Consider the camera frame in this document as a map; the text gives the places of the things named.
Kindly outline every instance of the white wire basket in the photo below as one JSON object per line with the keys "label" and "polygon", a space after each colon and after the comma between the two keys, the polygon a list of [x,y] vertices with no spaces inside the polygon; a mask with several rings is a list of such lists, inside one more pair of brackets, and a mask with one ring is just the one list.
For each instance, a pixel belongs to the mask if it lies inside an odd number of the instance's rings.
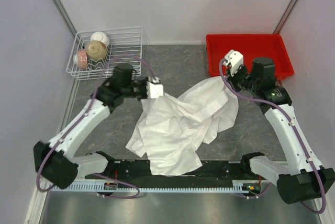
{"label": "white wire basket", "polygon": [[[88,58],[87,68],[81,70],[73,62],[73,56],[85,49],[94,32],[101,31],[109,37],[107,57],[94,61]],[[142,74],[142,63],[134,57],[141,58],[148,46],[147,37],[142,27],[80,31],[76,34],[66,71],[78,80],[107,78],[112,75],[118,63],[129,63],[133,66],[134,76]]]}

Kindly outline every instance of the white cloth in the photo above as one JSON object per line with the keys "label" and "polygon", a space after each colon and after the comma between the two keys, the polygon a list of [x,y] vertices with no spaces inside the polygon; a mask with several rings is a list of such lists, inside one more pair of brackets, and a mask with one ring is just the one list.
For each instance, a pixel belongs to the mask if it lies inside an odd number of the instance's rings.
{"label": "white cloth", "polygon": [[237,97],[221,77],[201,81],[179,98],[142,100],[143,113],[126,148],[150,160],[153,175],[177,176],[201,167],[196,150],[234,125]]}

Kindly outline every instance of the gray stone surface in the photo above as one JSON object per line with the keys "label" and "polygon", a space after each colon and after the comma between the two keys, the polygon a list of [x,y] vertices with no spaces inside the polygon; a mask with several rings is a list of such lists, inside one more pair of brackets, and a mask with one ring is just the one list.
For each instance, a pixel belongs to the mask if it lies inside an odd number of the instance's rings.
{"label": "gray stone surface", "polygon": [[[161,78],[165,92],[176,97],[209,77],[206,46],[149,46],[144,59]],[[145,68],[142,73],[148,74]],[[96,84],[95,80],[80,82],[71,119],[83,108]],[[239,101],[239,106],[235,126],[219,133],[211,144],[202,144],[197,151],[199,157],[203,160],[240,160],[243,154],[260,151],[271,160],[284,161],[278,138],[259,108],[244,100]],[[118,159],[138,159],[125,146],[141,113],[141,103],[127,99],[93,130],[76,155],[104,151]]]}

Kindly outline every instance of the red tray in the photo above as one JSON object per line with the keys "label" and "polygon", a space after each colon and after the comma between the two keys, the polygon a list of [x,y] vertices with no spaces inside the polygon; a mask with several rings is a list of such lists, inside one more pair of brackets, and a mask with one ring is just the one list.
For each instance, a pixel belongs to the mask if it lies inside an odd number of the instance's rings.
{"label": "red tray", "polygon": [[283,80],[294,74],[291,62],[280,35],[207,35],[207,53],[210,76],[219,76],[219,61],[230,51],[237,50],[243,55],[244,64],[250,71],[252,60],[257,57],[273,59],[275,76]]}

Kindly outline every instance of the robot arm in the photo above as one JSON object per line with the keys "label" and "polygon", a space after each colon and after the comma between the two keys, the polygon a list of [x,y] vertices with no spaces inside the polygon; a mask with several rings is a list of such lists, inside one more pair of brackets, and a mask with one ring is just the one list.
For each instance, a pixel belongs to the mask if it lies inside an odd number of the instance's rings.
{"label": "robot arm", "polygon": [[[276,85],[273,61],[269,58],[256,58],[249,72],[243,65],[243,55],[231,50],[225,56],[223,64],[228,67],[227,80],[235,91],[243,89],[249,91],[256,99],[272,102],[292,119],[288,122],[277,108],[265,103],[256,103],[276,132],[287,159],[287,166],[274,163],[262,153],[250,153],[242,158],[246,171],[259,174],[276,185],[283,201],[292,204],[321,196],[315,173],[309,164],[313,161],[327,192],[335,181],[335,172],[333,168],[325,169],[310,148],[296,119],[286,89]],[[292,125],[299,132],[310,158],[306,157]]]}
{"label": "robot arm", "polygon": [[[158,78],[146,77],[134,81],[132,79],[133,72],[132,65],[118,64],[113,75],[98,88],[88,112],[87,109],[92,99],[88,100],[82,111],[58,135],[46,144],[39,141],[34,146],[36,171],[39,170],[46,154],[59,142],[42,170],[42,176],[59,188],[67,188],[77,177],[102,173],[106,170],[111,158],[103,152],[74,157],[81,143],[101,121],[123,103],[124,98],[140,100],[164,95],[163,86]],[[69,134],[62,138],[67,131],[70,131]]]}

